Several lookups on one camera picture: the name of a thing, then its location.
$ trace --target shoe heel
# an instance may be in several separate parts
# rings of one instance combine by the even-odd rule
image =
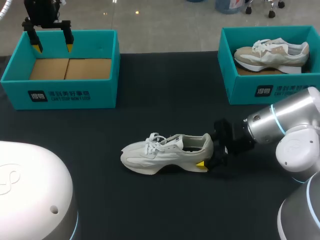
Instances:
[[[189,171],[189,172],[195,172],[195,173],[206,173],[208,169],[203,165],[196,165],[194,163],[180,163],[178,165],[180,168]]]
[[[283,66],[280,65],[277,69],[285,74],[300,74],[301,67],[300,66]]]

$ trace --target tiled floor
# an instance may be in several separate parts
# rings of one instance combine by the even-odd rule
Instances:
[[[122,53],[214,51],[221,28],[231,26],[314,25],[320,31],[319,0],[284,0],[285,8],[276,8],[273,19],[267,17],[269,5],[262,0],[255,0],[251,15],[219,13],[215,0],[66,1],[61,20],[71,20],[73,29],[118,30]],[[0,56],[12,54],[26,16],[23,0],[13,0],[0,21]]]

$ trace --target white dome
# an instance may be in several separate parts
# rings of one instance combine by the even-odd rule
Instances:
[[[51,151],[0,141],[0,240],[41,240],[64,218],[73,195],[65,164]]]

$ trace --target shoe box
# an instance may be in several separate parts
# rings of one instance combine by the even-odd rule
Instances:
[[[16,110],[115,108],[120,67],[117,32],[37,31],[42,53],[22,33],[0,81]]]
[[[309,44],[309,59],[300,74],[275,69],[251,72],[235,64],[234,53],[258,40],[282,38],[290,44]],[[302,89],[320,90],[320,37],[313,26],[224,27],[218,61],[231,105],[273,104]]]

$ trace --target logo on box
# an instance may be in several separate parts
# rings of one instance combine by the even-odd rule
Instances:
[[[271,95],[273,85],[259,85],[255,91],[255,97],[269,97]]]
[[[44,91],[28,91],[32,102],[48,102]]]

